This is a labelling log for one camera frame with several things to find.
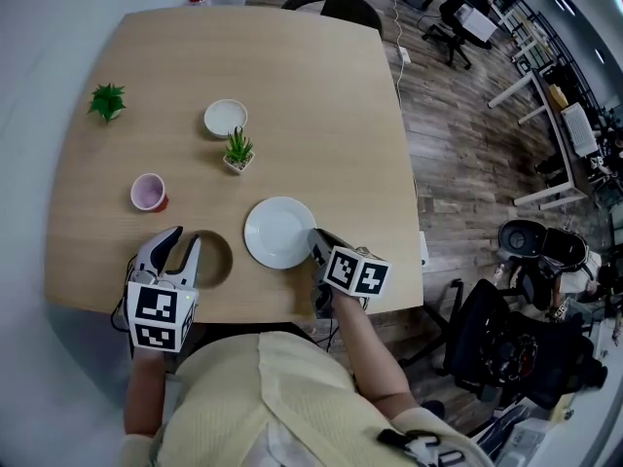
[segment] sleeve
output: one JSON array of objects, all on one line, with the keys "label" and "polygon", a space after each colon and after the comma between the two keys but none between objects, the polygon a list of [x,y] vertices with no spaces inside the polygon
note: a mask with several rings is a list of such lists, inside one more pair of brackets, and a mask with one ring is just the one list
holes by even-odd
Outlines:
[{"label": "sleeve", "polygon": [[152,438],[139,434],[125,436],[119,455],[120,467],[144,467],[148,465],[152,441]]},{"label": "sleeve", "polygon": [[432,433],[439,438],[441,451],[460,451],[469,467],[494,467],[488,456],[472,440],[450,427],[434,413],[421,407],[406,410],[391,421],[398,431],[408,434],[411,431]]}]

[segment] white desk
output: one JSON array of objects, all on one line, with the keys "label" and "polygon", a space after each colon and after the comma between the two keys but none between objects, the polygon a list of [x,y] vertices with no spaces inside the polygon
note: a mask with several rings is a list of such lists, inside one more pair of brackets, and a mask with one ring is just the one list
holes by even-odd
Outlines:
[{"label": "white desk", "polygon": [[563,204],[567,204],[569,202],[574,202],[575,200],[580,200],[582,198],[586,198],[591,195],[591,186],[588,181],[588,176],[584,169],[584,165],[579,156],[573,152],[573,148],[568,140],[568,136],[561,135],[561,131],[559,126],[560,123],[560,109],[556,109],[553,101],[550,100],[548,95],[548,91],[546,92],[547,85],[545,81],[533,71],[530,71],[526,76],[524,76],[521,80],[519,80],[515,85],[512,85],[505,91],[503,91],[496,98],[491,100],[488,105],[491,108],[496,107],[496,105],[500,104],[508,97],[516,93],[518,90],[522,89],[529,83],[533,83],[536,87],[536,91],[543,102],[543,105],[534,109],[531,113],[527,114],[523,118],[517,121],[519,125],[522,125],[530,118],[533,118],[537,114],[542,112],[546,112],[547,116],[552,124],[552,128],[554,129],[554,133],[556,134],[556,140],[558,141],[558,146],[560,147],[561,154],[563,155],[563,160],[565,162],[565,173],[567,174],[567,182],[557,185],[555,187],[551,187],[549,189],[545,189],[540,192],[536,192],[534,194],[530,194],[528,196],[523,196],[522,198],[516,198],[513,200],[516,206],[520,206],[522,204],[527,204],[529,202],[534,202],[536,200],[542,200],[544,198],[549,198],[551,196],[555,196],[556,194],[561,194],[561,197],[553,200],[551,202],[546,202],[544,204],[540,204],[539,209],[550,209],[552,207],[560,206]]}]

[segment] white bowl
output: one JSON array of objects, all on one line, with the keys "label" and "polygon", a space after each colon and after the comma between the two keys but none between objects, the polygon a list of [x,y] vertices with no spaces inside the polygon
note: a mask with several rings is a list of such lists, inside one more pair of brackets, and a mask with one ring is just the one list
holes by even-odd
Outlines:
[{"label": "white bowl", "polygon": [[246,108],[237,100],[223,98],[209,105],[203,114],[205,127],[214,136],[227,138],[238,126],[244,127],[247,120]]}]

